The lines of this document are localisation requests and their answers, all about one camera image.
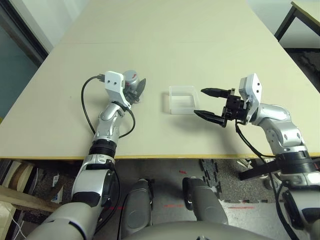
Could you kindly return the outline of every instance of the transparent container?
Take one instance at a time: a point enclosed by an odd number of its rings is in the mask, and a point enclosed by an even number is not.
[[[194,114],[199,108],[198,94],[194,86],[169,86],[171,114]]]

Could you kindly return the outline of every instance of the table edge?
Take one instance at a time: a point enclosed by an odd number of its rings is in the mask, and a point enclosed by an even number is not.
[[[310,152],[310,157],[320,157],[320,152]],[[11,160],[83,160],[84,156],[0,156]],[[159,155],[119,155],[120,159],[256,159],[255,154],[159,154]]]

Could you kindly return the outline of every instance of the robotic hand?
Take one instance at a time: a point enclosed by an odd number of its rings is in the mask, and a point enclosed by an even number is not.
[[[243,100],[234,95],[234,88],[205,88],[201,91],[212,97],[226,98],[221,116],[195,110],[201,118],[224,128],[228,120],[236,120],[242,125],[252,123],[264,130],[275,160],[267,163],[267,167],[260,166],[259,171],[251,169],[242,172],[239,177],[244,180],[280,171],[280,180],[288,187],[282,196],[292,226],[306,230],[311,239],[317,239],[320,235],[320,172],[310,158],[302,134],[292,123],[288,110],[261,103],[262,85],[255,73],[240,81],[239,93]]]
[[[114,156],[119,127],[131,105],[124,95],[127,81],[123,74],[107,71],[100,80],[104,82],[110,103],[98,116],[92,146],[73,184],[72,200],[58,208],[37,227],[28,236],[30,240],[92,239],[101,211],[111,205],[116,182]],[[145,84],[144,80],[143,86],[140,85],[139,88],[139,96]]]

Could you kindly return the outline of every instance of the wooden board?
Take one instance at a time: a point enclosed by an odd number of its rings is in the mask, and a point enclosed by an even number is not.
[[[17,168],[20,165],[21,165],[21,162],[18,162],[18,161],[14,161],[12,163],[8,173],[5,176],[5,179],[3,181],[2,186],[8,187],[8,185],[13,177],[13,174],[15,173],[15,171],[17,170]],[[19,192],[22,192],[25,189],[32,169],[33,169],[33,167],[31,165],[29,165],[23,171],[22,175],[20,176],[20,178],[17,182],[17,190]],[[12,204],[4,202],[4,201],[0,201],[0,212],[1,212],[1,215],[3,216],[0,219],[0,240],[4,240],[6,238],[8,229],[9,229],[10,224],[12,222],[11,216],[13,216],[15,214],[15,211],[16,211],[16,208],[13,207]]]
[[[60,204],[45,201],[41,198],[12,190],[2,185],[0,185],[0,201],[48,212],[54,212],[61,206]]]

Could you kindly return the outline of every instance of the wooden table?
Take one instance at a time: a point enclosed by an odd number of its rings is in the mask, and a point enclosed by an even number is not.
[[[320,1],[294,0],[291,4],[290,11],[274,34],[275,38],[280,41],[295,18],[301,20],[320,36]]]
[[[83,159],[93,137],[81,107],[83,83],[129,69],[147,84],[132,107],[136,128],[119,140],[117,159],[255,157],[234,122],[222,128],[195,115],[171,115],[168,106],[169,86],[193,85],[200,108],[221,114],[225,99],[200,90],[237,89],[251,73],[261,81],[262,102],[287,108],[310,154],[320,155],[320,95],[244,0],[92,0],[0,124],[0,156]],[[108,104],[104,85],[92,81],[84,98],[96,126]],[[121,133],[131,126],[127,114]],[[271,153],[261,128],[242,130]]]

